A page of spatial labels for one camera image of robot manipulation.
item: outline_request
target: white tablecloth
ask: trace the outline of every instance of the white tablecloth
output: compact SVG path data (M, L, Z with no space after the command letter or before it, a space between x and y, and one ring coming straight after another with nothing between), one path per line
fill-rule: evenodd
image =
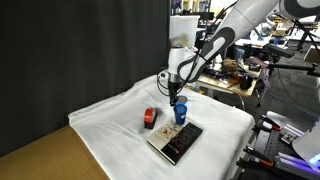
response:
M204 131L176 166L146 142L153 131L174 117L169 98L157 89L156 76L71 113L70 125L111 179L230 178L241 147L251 135L253 117L188 89L180 94L188 97L187 121ZM153 130L143 124L148 107L162 111Z

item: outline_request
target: black curtain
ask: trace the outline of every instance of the black curtain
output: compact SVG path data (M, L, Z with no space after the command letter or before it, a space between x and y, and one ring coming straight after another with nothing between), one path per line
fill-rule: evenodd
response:
M0 2L0 157L167 66L168 0Z

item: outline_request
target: white cloth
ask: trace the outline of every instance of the white cloth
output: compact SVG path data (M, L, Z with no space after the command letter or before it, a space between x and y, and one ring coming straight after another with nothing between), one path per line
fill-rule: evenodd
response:
M157 89L156 76L137 82L125 93L71 113L70 126L111 179L230 178L254 125L253 117L188 89L180 94L188 97L187 121L197 124L203 133L176 166L146 141L174 117L169 98ZM153 130L145 129L143 124L148 107L162 111Z

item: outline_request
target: floor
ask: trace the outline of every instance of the floor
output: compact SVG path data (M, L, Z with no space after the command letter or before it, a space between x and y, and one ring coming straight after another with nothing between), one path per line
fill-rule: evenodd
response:
M280 64L311 66L310 63L305 63L303 60L306 51L296 51L294 46L297 44L298 41L288 42L288 49L295 51L295 56L290 59L281 58ZM311 42L306 42L303 47L308 50L310 45ZM316 77L306 75L305 71L275 69L269 81L271 87L268 88L260 107L256 106L258 99L255 93L251 97L243 98L245 111L251 114L256 121L268 111L276 112L297 121L304 121L310 126L320 117ZM233 94L220 93L218 101L242 108L239 97Z

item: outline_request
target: book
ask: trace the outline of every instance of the book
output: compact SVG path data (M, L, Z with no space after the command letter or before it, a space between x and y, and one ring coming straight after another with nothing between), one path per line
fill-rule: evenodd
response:
M176 125L170 120L152 133L147 142L160 154L176 165L202 133L202 129L188 122L185 126Z

